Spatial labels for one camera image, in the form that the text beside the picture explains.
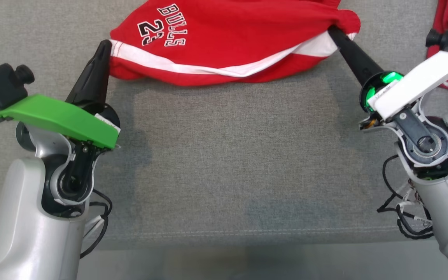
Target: grey couch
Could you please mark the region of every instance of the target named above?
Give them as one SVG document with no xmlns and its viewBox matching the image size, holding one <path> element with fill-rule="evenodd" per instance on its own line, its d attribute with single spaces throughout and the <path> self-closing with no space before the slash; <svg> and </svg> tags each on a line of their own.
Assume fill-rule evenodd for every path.
<svg viewBox="0 0 448 280">
<path fill-rule="evenodd" d="M 64 100 L 109 31 L 139 0 L 0 0 L 0 64 L 26 64 L 30 93 Z M 356 42 L 385 69 L 425 57 L 436 2 L 344 0 Z M 336 53 L 311 71 L 263 84 L 176 87 L 110 78 L 121 149 L 103 158 L 96 187 L 114 210 L 102 246 L 260 245 L 401 240 L 381 178 L 391 133 L 363 134 L 359 85 Z M 448 111 L 436 90 L 428 114 Z M 0 124 L 0 188 L 15 158 L 31 156 Z M 389 166 L 392 184 L 403 170 Z"/>
</svg>

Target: green plastic part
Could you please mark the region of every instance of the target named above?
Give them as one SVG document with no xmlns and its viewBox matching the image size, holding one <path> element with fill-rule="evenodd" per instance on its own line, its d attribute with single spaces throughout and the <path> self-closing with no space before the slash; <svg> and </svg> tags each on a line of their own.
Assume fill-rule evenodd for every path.
<svg viewBox="0 0 448 280">
<path fill-rule="evenodd" d="M 0 117 L 63 134 L 80 141 L 92 141 L 99 148 L 115 148 L 118 131 L 81 108 L 35 94 L 0 110 Z"/>
<path fill-rule="evenodd" d="M 369 98 L 375 96 L 376 94 L 376 90 L 374 87 L 371 87 L 366 94 L 366 108 L 368 108 L 371 112 L 373 112 L 373 108 L 371 108 L 371 106 L 369 106 L 368 100 Z"/>
<path fill-rule="evenodd" d="M 400 81 L 400 80 L 402 80 L 403 77 L 404 76 L 400 75 L 397 72 L 392 72 L 392 73 L 389 73 L 389 74 L 385 75 L 384 77 L 382 77 L 381 81 L 383 81 L 386 84 L 389 84 L 395 80 Z"/>
</svg>

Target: wire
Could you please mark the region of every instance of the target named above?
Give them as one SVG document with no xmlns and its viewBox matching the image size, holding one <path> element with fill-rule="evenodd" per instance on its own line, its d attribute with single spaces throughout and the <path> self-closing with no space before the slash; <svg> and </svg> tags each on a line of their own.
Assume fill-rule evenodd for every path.
<svg viewBox="0 0 448 280">
<path fill-rule="evenodd" d="M 96 246 L 98 246 L 98 244 L 100 243 L 101 239 L 103 238 L 103 236 L 105 235 L 105 232 L 107 232 L 107 227 L 108 227 L 108 216 L 107 215 L 102 215 L 103 220 L 105 220 L 105 223 L 103 224 L 103 228 L 101 229 L 100 235 L 98 236 L 98 238 L 96 238 L 96 240 L 94 241 L 94 243 L 89 246 L 89 248 L 87 248 L 84 252 L 82 252 L 80 254 L 80 258 L 82 259 L 83 257 L 89 255 L 89 253 L 91 253 Z"/>
<path fill-rule="evenodd" d="M 432 233 L 430 233 L 430 234 L 425 234 L 425 235 L 421 235 L 421 236 L 414 236 L 414 235 L 410 235 L 410 234 L 408 234 L 408 233 L 402 228 L 402 223 L 401 223 L 401 220 L 400 220 L 400 219 L 397 219 L 397 226 L 399 227 L 400 232 L 401 232 L 405 237 L 410 238 L 410 239 L 414 239 L 414 240 L 417 240 L 417 239 L 428 239 L 428 238 L 430 238 L 430 237 L 433 236 Z"/>
<path fill-rule="evenodd" d="M 105 202 L 93 201 L 93 202 L 89 202 L 89 206 L 103 206 L 105 208 L 104 214 L 105 215 L 110 214 L 110 212 L 108 211 L 108 206 Z"/>
<path fill-rule="evenodd" d="M 101 220 L 101 215 L 98 215 L 91 220 L 87 221 L 85 227 L 89 227 L 90 225 L 96 225 Z"/>
<path fill-rule="evenodd" d="M 399 195 L 390 185 L 390 183 L 388 182 L 388 179 L 386 177 L 386 166 L 387 164 L 394 160 L 395 158 L 398 158 L 398 155 L 394 155 L 391 156 L 389 158 L 387 158 L 385 160 L 385 162 L 383 163 L 383 168 L 382 168 L 382 174 L 383 174 L 383 180 L 385 182 L 385 185 L 387 186 L 387 188 L 390 190 L 390 192 L 392 193 L 392 195 L 384 202 L 383 205 L 381 205 L 376 211 L 378 213 L 383 213 L 383 212 L 396 212 L 398 219 L 397 219 L 397 226 L 399 227 L 400 232 L 407 238 L 410 239 L 427 239 L 432 237 L 434 234 L 433 233 L 429 233 L 433 231 L 433 227 L 427 227 L 421 231 L 416 231 L 413 230 L 412 227 L 409 225 L 409 223 L 407 222 L 407 220 L 405 219 L 405 217 L 407 218 L 411 218 L 414 219 L 416 216 L 410 213 L 407 213 L 405 211 L 401 211 L 400 209 L 400 205 L 397 205 L 396 208 L 391 208 L 388 207 L 388 204 L 390 204 L 392 202 L 393 199 L 395 199 L 396 197 L 398 197 L 399 199 L 403 199 L 402 195 Z M 423 210 L 425 211 L 425 215 L 426 218 L 428 220 L 431 220 L 431 216 L 430 213 L 428 211 L 428 209 L 426 209 L 425 206 L 423 206 Z"/>
<path fill-rule="evenodd" d="M 107 210 L 107 212 L 105 213 L 105 215 L 110 215 L 110 212 L 112 211 L 112 207 L 114 206 L 112 201 L 110 200 L 110 198 L 108 198 L 106 195 L 104 195 L 101 191 L 98 191 L 96 189 L 93 189 L 93 193 L 96 193 L 97 195 L 101 196 L 101 198 L 105 199 L 108 204 L 110 205 L 110 208 Z"/>
<path fill-rule="evenodd" d="M 89 236 L 91 236 L 98 228 L 100 228 L 100 226 L 103 225 L 104 222 L 105 220 L 100 217 L 100 220 L 96 223 L 96 225 L 94 225 L 94 227 L 91 227 L 91 229 L 84 235 L 83 239 L 89 238 Z"/>
<path fill-rule="evenodd" d="M 369 122 L 368 124 L 366 124 L 366 125 L 364 126 L 364 128 L 365 128 L 365 129 L 368 129 L 368 128 L 370 128 L 371 126 L 374 126 L 374 125 L 375 125 L 375 122 L 376 122 L 376 119 L 372 119 L 371 122 Z"/>
<path fill-rule="evenodd" d="M 397 207 L 395 207 L 395 209 L 397 210 L 397 215 L 399 216 L 399 219 L 402 220 L 402 224 L 404 225 L 404 227 L 406 228 L 406 230 L 409 233 L 414 234 L 414 235 L 423 235 L 423 234 L 433 231 L 433 226 L 427 227 L 420 231 L 413 230 L 412 227 L 407 222 L 407 220 L 404 218 L 402 211 L 400 211 L 400 205 L 397 205 Z"/>
<path fill-rule="evenodd" d="M 383 163 L 382 173 L 383 173 L 383 181 L 385 182 L 386 187 L 390 190 L 390 192 L 391 192 L 393 195 L 395 195 L 396 197 L 402 199 L 402 195 L 399 195 L 398 193 L 396 193 L 395 190 L 393 190 L 392 186 L 390 186 L 390 183 L 388 182 L 388 179 L 386 178 L 386 165 L 387 165 L 390 161 L 392 161 L 392 160 L 394 160 L 395 158 L 398 158 L 398 157 L 399 157 L 399 156 L 395 154 L 395 155 L 393 155 L 393 156 L 387 158 L 387 159 L 385 160 L 385 162 Z"/>
<path fill-rule="evenodd" d="M 97 218 L 93 218 L 90 221 L 90 222 L 95 223 L 95 225 L 92 227 L 92 229 L 87 231 L 87 233 L 84 235 L 83 239 L 91 236 L 93 234 L 93 232 L 96 231 L 101 226 L 101 223 L 103 223 L 103 227 L 101 228 L 100 235 L 98 235 L 98 237 L 93 242 L 93 244 L 80 254 L 81 259 L 83 257 L 87 256 L 89 253 L 91 253 L 96 248 L 96 246 L 98 246 L 101 239 L 103 239 L 105 232 L 107 232 L 108 215 L 112 211 L 112 207 L 113 207 L 113 203 L 112 203 L 112 200 L 110 200 L 110 198 L 108 198 L 106 195 L 104 195 L 102 192 L 100 192 L 96 189 L 93 189 L 93 192 L 96 193 L 97 195 L 101 196 L 101 198 L 105 199 L 108 202 L 108 205 L 105 202 L 98 202 L 98 201 L 93 201 L 93 202 L 89 203 L 89 206 L 103 206 L 104 211 L 103 211 L 103 215 L 100 215 L 100 219 L 96 223 L 95 223 L 95 221 L 97 220 Z"/>
</svg>

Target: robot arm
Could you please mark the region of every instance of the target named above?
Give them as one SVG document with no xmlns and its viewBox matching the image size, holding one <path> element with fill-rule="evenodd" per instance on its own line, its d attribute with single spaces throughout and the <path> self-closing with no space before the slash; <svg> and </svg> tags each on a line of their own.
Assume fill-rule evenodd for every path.
<svg viewBox="0 0 448 280">
<path fill-rule="evenodd" d="M 98 157 L 115 148 L 120 123 L 105 103 L 112 45 L 100 43 L 66 102 L 27 96 L 26 66 L 0 66 L 0 122 L 17 120 L 19 144 L 35 158 L 15 160 L 0 197 L 0 280 L 75 279 L 79 259 L 104 233 L 111 211 L 89 202 Z M 103 225 L 94 246 L 81 253 L 89 206 L 105 206 L 92 219 Z"/>
<path fill-rule="evenodd" d="M 397 135 L 398 157 L 430 213 L 433 233 L 448 258 L 448 114 L 443 119 L 427 117 L 421 109 L 422 97 L 448 80 L 448 32 L 430 33 L 427 46 L 439 44 L 441 51 L 405 76 L 383 71 L 336 27 L 329 34 L 362 85 L 360 104 L 369 117 L 359 128 L 390 129 Z"/>
</svg>

